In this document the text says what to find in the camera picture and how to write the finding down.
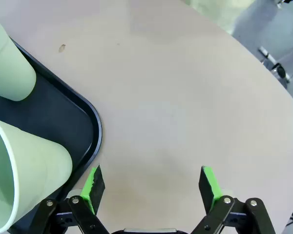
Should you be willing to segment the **right gripper black-green left finger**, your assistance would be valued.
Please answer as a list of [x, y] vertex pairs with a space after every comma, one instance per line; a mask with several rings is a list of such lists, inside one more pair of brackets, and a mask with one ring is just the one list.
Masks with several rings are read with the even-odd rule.
[[33, 218], [34, 234], [64, 234], [68, 227], [77, 226], [83, 234], [107, 234], [97, 218], [105, 190], [100, 166], [93, 168], [80, 193], [58, 202], [46, 198]]

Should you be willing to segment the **right gripper black-green right finger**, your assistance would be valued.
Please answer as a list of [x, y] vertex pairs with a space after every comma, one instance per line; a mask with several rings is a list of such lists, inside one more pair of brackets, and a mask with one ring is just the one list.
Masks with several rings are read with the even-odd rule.
[[193, 234], [220, 234], [224, 227], [233, 227], [238, 234], [275, 233], [263, 201], [252, 197], [241, 202], [224, 195], [211, 167], [201, 167], [198, 186], [206, 216]]

